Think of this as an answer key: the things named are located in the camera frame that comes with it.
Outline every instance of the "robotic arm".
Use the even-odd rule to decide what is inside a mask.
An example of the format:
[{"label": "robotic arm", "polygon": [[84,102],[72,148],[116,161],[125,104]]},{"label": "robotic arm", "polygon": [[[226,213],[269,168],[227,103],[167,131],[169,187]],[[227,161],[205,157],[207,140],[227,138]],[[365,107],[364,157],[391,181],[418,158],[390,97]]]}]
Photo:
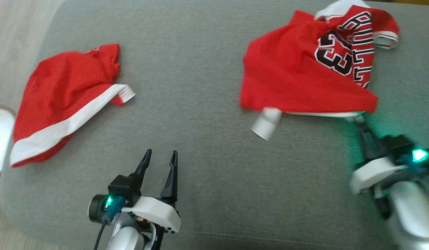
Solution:
[{"label": "robotic arm", "polygon": [[134,173],[117,176],[108,185],[109,194],[98,194],[91,200],[88,217],[102,223],[95,250],[105,225],[115,225],[107,250],[160,250],[164,234],[179,232],[181,219],[175,209],[178,152],[171,156],[170,172],[160,198],[142,196],[140,191],[151,153],[151,149],[145,152]]},{"label": "robotic arm", "polygon": [[362,116],[355,125],[364,162],[353,172],[354,194],[367,192],[387,221],[401,250],[429,250],[429,149],[417,149],[406,136],[376,137]]}]

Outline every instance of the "gray fabric surface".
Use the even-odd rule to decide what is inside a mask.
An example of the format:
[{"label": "gray fabric surface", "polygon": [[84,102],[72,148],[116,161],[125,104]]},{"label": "gray fabric surface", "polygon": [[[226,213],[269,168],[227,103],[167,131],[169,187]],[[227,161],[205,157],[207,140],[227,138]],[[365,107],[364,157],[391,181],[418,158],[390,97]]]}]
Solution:
[{"label": "gray fabric surface", "polygon": [[[98,225],[87,206],[118,174],[153,149],[143,194],[158,196],[172,150],[179,153],[181,232],[163,249],[389,249],[367,197],[348,188],[360,160],[343,120],[284,115],[271,141],[238,106],[248,43],[320,0],[69,0],[58,11],[40,60],[119,43],[117,83],[137,93],[106,106],[42,164],[5,166],[0,202],[24,233],[90,249]],[[370,117],[380,133],[406,133],[429,145],[429,7],[370,3],[389,11],[400,45],[377,49]],[[16,90],[21,94],[24,89]],[[105,246],[110,230],[101,246]]]}]

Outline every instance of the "green led light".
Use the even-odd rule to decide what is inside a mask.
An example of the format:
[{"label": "green led light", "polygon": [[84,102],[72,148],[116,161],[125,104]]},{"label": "green led light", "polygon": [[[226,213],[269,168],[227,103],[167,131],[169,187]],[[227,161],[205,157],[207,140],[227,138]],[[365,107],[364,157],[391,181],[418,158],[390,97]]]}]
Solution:
[{"label": "green led light", "polygon": [[413,161],[417,163],[419,161],[424,160],[427,157],[427,152],[422,149],[416,149],[416,150],[413,150],[412,156],[413,156]]},{"label": "green led light", "polygon": [[111,204],[111,202],[113,202],[113,199],[111,197],[108,197],[106,206],[108,207]]}]

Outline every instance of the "black cable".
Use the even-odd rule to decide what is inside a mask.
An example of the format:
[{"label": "black cable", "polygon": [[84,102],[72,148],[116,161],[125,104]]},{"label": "black cable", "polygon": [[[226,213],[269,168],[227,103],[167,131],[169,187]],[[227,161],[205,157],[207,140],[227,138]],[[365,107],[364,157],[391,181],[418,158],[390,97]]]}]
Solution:
[{"label": "black cable", "polygon": [[103,229],[105,228],[105,223],[102,224],[102,227],[100,228],[99,234],[97,235],[96,244],[94,245],[94,250],[97,250],[97,247],[99,246],[100,237],[102,237]]}]

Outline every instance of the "black mount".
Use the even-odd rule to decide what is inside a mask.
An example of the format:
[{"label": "black mount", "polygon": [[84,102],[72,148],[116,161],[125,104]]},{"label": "black mount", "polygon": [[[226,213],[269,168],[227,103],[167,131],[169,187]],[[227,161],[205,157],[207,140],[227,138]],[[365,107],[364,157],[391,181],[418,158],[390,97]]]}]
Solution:
[{"label": "black mount", "polygon": [[[375,133],[370,129],[367,123],[364,121],[363,116],[356,119],[355,122],[358,138],[361,145],[362,155],[364,157],[363,163],[357,164],[356,168],[360,168],[371,160],[376,160],[383,157],[388,157],[389,160],[397,166],[408,164],[405,162],[405,156],[411,155],[415,144],[401,134],[398,136],[387,135],[383,138],[378,138]],[[381,188],[387,188],[389,185],[397,182],[398,179],[407,179],[410,175],[417,173],[405,172],[402,175],[394,176],[391,180],[386,180]],[[384,219],[388,219],[391,215],[391,208],[389,201],[386,197],[377,197],[375,195],[374,187],[369,188],[371,197],[375,202],[381,216]]]},{"label": "black mount", "polygon": [[[118,175],[108,185],[108,193],[110,195],[123,196],[127,200],[127,207],[134,206],[142,196],[140,188],[142,187],[145,171],[150,165],[151,154],[152,150],[148,149],[134,173],[129,176]],[[160,193],[161,198],[158,199],[175,208],[175,203],[178,200],[178,152],[176,150],[171,155],[170,168],[167,182]]]}]

